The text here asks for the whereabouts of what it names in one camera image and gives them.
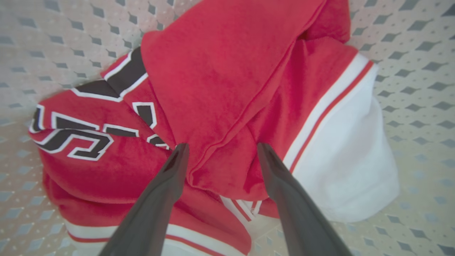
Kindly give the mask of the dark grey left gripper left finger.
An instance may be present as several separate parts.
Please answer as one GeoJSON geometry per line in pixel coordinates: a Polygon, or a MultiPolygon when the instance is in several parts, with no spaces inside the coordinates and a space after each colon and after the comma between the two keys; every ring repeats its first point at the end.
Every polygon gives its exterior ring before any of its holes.
{"type": "Polygon", "coordinates": [[[101,256],[161,255],[172,208],[183,193],[188,159],[189,145],[177,145],[101,250],[101,256]]]}

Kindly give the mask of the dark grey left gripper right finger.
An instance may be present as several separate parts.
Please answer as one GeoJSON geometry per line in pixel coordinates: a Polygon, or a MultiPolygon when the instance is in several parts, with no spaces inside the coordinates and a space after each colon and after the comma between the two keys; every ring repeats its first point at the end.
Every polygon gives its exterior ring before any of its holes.
{"type": "Polygon", "coordinates": [[[343,240],[269,144],[257,155],[268,196],[276,203],[290,256],[350,256],[343,240]]]}

